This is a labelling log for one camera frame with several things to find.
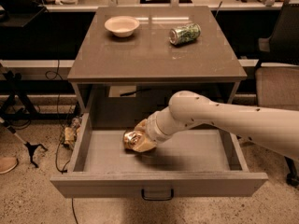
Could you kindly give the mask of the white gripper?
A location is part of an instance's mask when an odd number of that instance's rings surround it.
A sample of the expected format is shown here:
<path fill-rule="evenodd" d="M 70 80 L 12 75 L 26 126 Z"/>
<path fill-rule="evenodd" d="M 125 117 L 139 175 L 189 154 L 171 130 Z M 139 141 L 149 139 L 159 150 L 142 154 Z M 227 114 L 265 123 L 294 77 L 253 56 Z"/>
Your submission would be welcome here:
<path fill-rule="evenodd" d="M 134 144 L 133 150 L 136 152 L 146 152 L 157 147 L 157 144 L 165 142 L 171 136 L 162 132 L 158 126 L 158 119 L 162 116 L 161 111 L 156 111 L 147 119 L 141 120 L 136 126 L 135 131 L 144 132 Z"/>

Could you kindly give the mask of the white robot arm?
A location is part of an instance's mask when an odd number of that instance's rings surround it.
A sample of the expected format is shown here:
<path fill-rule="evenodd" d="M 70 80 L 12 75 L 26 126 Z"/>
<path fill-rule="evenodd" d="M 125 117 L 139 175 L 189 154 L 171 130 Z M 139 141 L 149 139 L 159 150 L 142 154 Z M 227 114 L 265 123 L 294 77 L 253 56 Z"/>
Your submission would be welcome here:
<path fill-rule="evenodd" d="M 137 129 L 143 135 L 133 150 L 145 152 L 174 133 L 208 124 L 299 161 L 299 112 L 216 103 L 191 91 L 179 91 L 168 107 L 153 113 Z"/>

